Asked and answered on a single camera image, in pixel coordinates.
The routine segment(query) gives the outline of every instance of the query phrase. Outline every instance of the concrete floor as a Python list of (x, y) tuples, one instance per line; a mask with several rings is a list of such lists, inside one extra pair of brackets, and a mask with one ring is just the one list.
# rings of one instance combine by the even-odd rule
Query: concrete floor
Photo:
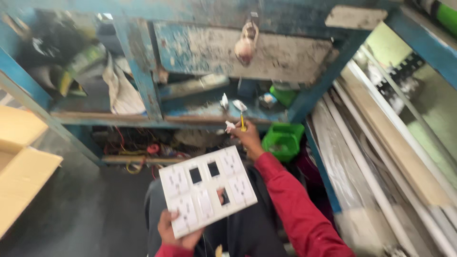
[(150, 170), (99, 169), (53, 131), (34, 147), (64, 161), (0, 241), (2, 257), (146, 256)]

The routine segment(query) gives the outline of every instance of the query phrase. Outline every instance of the black trousers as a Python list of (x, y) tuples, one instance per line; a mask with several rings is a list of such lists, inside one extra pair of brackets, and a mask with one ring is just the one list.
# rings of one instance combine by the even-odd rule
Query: black trousers
[[(195, 257), (213, 257), (216, 247), (223, 246), (230, 257), (286, 257), (277, 234), (277, 216), (263, 180), (254, 167), (247, 169), (258, 203), (206, 227), (195, 247)], [(145, 200), (148, 228), (148, 254), (153, 257), (162, 240), (157, 231), (160, 213), (166, 209), (162, 183), (151, 182)]]

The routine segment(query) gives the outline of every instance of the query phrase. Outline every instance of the white switch plate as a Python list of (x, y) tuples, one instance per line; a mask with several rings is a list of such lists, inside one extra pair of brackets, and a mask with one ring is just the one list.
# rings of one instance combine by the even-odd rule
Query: white switch plate
[[(208, 163), (216, 162), (219, 175), (211, 177)], [(192, 183), (189, 170), (198, 167), (202, 181)], [(172, 222), (176, 238), (257, 203), (236, 146), (230, 146), (159, 170), (169, 210), (180, 210)], [(229, 203), (220, 204), (217, 190), (224, 187)]]

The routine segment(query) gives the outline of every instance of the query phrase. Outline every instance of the red shirt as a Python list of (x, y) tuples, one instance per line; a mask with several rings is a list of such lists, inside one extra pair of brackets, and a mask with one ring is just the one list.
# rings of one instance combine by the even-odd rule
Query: red shirt
[[(271, 154), (255, 162), (282, 220), (293, 248), (300, 257), (353, 257), (351, 249), (332, 224), (314, 206), (306, 189)], [(178, 246), (160, 247), (156, 257), (192, 257), (193, 251)]]

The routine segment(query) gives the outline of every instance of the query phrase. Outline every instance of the cardboard box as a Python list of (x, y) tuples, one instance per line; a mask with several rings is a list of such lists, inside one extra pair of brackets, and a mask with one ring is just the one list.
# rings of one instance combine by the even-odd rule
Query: cardboard box
[(63, 159), (29, 146), (47, 129), (33, 113), (0, 106), (0, 238)]

